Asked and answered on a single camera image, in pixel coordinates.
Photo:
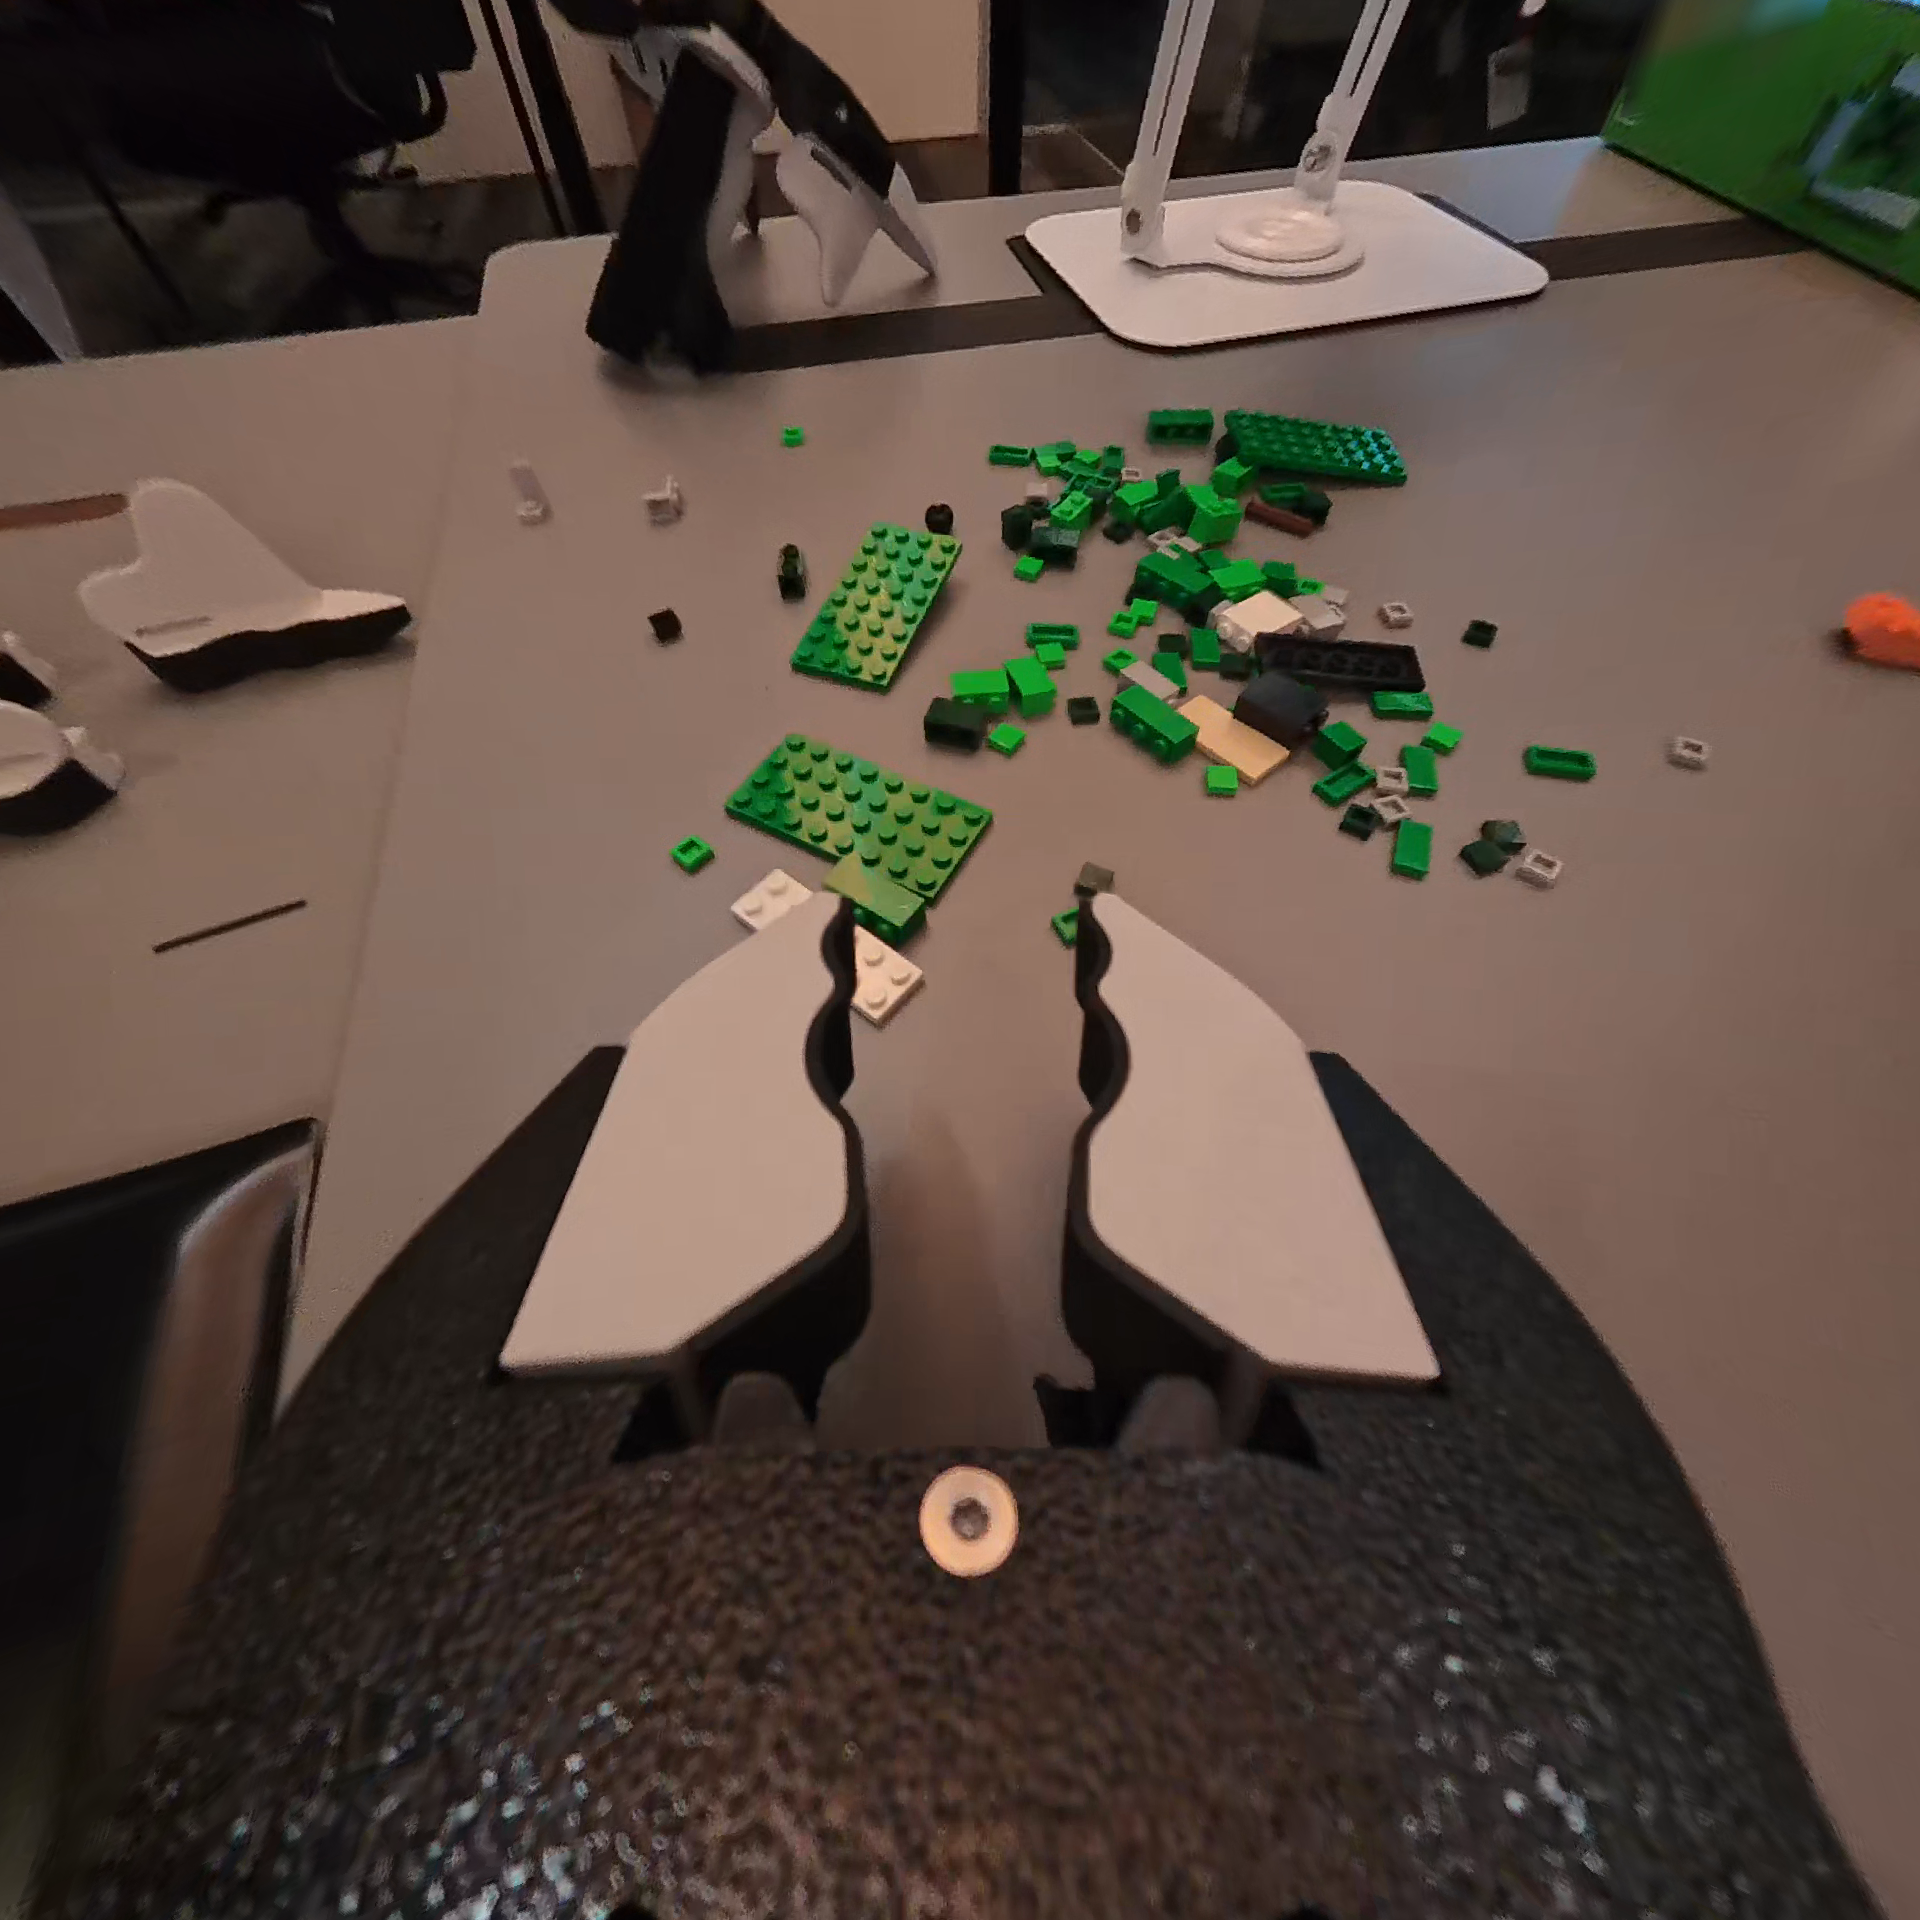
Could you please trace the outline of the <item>black office chair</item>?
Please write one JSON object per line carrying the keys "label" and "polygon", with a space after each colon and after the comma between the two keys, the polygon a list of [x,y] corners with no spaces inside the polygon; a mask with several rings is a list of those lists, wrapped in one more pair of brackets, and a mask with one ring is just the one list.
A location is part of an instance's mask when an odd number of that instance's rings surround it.
{"label": "black office chair", "polygon": [[134,167],[204,183],[206,216],[286,201],[320,273],[279,307],[276,331],[398,323],[407,304],[453,311],[476,298],[464,263],[380,255],[352,226],[356,166],[432,137],[448,120],[443,75],[472,60],[421,46],[382,6],[188,6],[100,55],[100,136]]}

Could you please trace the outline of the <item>thin dark stick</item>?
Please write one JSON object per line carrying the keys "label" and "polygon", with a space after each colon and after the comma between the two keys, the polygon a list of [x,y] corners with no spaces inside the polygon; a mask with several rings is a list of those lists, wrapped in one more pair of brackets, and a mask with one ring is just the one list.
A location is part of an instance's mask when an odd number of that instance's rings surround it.
{"label": "thin dark stick", "polygon": [[284,920],[291,920],[291,916],[301,915],[301,912],[307,912],[307,902],[303,899],[272,903],[272,906],[252,910],[252,912],[247,912],[241,916],[235,916],[235,920],[222,920],[222,921],[215,921],[215,924],[206,924],[200,928],[190,928],[190,931],[176,932],[171,938],[164,938],[164,939],[155,942],[151,951],[155,955],[177,954],[183,950],[217,942],[217,939],[229,938],[232,932],[255,928],[255,927],[264,927],[264,924],[273,924],[273,921],[284,921]]}

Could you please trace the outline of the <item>black lego plate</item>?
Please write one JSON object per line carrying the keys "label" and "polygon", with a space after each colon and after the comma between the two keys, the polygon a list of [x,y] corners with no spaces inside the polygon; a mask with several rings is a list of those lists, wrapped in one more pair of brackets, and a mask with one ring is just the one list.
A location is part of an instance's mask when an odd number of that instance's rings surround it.
{"label": "black lego plate", "polygon": [[1261,633],[1254,639],[1254,657],[1261,673],[1279,673],[1308,686],[1355,694],[1427,691],[1421,662],[1405,642]]}

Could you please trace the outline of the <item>pile of lego bricks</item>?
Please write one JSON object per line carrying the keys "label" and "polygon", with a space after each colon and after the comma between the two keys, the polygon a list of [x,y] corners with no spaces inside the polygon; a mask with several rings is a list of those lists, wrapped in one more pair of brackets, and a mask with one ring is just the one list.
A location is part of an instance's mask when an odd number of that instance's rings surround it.
{"label": "pile of lego bricks", "polygon": [[[1308,560],[1283,555],[1257,474],[1219,483],[1121,471],[1070,443],[1054,487],[1001,502],[996,546],[960,560],[887,691],[791,670],[804,622],[753,606],[719,639],[718,590],[676,577],[684,612],[652,615],[645,697],[653,756],[649,866],[693,878],[724,854],[840,872],[855,921],[918,945],[979,1003],[1064,993],[1077,910],[1111,884],[1224,938],[1257,988],[1329,990],[1345,1025],[1462,1030],[1467,1050],[1662,1050],[1709,999],[1680,873],[1691,817],[1662,772],[1670,666],[1656,606],[1612,546],[1549,535],[1541,491],[1494,515],[1439,496],[1359,503],[1392,586],[1428,522],[1467,532],[1408,625],[1364,618]],[[1257,635],[1409,646],[1423,694],[1318,689],[1261,673]],[[934,902],[736,823],[724,801],[787,732],[982,804],[991,831]]]}

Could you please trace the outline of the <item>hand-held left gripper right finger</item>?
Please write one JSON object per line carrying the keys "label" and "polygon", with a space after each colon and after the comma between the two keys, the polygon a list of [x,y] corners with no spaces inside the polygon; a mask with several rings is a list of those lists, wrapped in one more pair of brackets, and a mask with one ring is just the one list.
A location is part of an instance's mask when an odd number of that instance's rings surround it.
{"label": "hand-held left gripper right finger", "polygon": [[1185,1382],[1219,1430],[1286,1430],[1286,1383],[1428,1390],[1443,1366],[1308,1046],[1117,895],[1078,903],[1088,1116],[1072,1138],[1062,1326],[1092,1385],[1060,1430],[1121,1430]]}

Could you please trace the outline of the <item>green lego plate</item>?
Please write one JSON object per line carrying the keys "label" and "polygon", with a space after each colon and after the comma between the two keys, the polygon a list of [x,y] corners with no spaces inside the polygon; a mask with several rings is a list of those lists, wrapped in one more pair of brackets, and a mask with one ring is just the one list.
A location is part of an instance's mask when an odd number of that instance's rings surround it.
{"label": "green lego plate", "polygon": [[887,691],[963,555],[956,535],[877,519],[788,659],[816,682]]}
{"label": "green lego plate", "polygon": [[1397,490],[1408,481],[1398,446],[1373,426],[1249,409],[1229,409],[1221,424],[1231,458],[1261,474],[1294,474],[1379,490]]}
{"label": "green lego plate", "polygon": [[853,860],[927,903],[995,823],[982,804],[800,732],[787,732],[736,782],[724,812],[825,862]]}

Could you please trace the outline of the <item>white book stand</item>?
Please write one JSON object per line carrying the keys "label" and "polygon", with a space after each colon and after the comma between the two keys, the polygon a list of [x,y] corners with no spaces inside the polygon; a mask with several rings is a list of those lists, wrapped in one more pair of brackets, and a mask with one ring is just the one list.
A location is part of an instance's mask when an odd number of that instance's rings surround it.
{"label": "white book stand", "polygon": [[1036,219],[1027,246],[1115,342],[1185,352],[1535,298],[1548,270],[1392,183],[1344,183],[1408,12],[1369,3],[1285,187],[1173,199],[1211,3],[1167,6],[1115,214]]}

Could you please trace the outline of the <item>green lego box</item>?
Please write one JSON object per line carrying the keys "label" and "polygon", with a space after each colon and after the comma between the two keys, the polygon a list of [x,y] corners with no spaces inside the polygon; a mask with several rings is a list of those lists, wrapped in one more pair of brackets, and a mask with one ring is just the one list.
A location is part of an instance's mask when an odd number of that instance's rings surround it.
{"label": "green lego box", "polygon": [[1918,283],[1918,6],[1664,6],[1600,137]]}

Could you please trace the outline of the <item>white lego plate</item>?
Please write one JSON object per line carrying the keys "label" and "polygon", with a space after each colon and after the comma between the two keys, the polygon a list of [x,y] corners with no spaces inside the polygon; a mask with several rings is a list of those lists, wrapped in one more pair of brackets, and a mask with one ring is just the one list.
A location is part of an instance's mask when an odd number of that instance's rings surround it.
{"label": "white lego plate", "polygon": [[[748,931],[767,928],[788,910],[811,899],[811,889],[783,873],[767,872],[732,903],[732,916]],[[853,1011],[870,1027],[887,1027],[920,993],[924,972],[897,950],[855,924]]]}

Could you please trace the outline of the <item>spare black white gripper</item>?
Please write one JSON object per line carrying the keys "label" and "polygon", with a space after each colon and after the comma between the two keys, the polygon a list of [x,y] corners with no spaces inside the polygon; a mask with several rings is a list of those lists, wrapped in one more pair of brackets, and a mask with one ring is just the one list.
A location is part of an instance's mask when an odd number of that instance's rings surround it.
{"label": "spare black white gripper", "polygon": [[589,36],[621,41],[662,72],[653,134],[608,263],[588,339],[625,364],[667,350],[697,374],[729,361],[718,278],[748,222],[753,142],[775,121],[775,179],[820,251],[822,300],[839,304],[885,234],[937,273],[915,187],[867,105],[758,3],[560,3]]}

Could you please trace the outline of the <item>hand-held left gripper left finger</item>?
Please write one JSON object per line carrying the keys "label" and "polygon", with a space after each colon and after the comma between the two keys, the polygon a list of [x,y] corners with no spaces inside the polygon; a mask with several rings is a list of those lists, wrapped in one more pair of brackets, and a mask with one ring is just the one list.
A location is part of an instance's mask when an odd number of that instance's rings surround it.
{"label": "hand-held left gripper left finger", "polygon": [[636,1378],[641,1430],[813,1430],[873,1308],[853,906],[819,895],[631,1033],[495,1368]]}

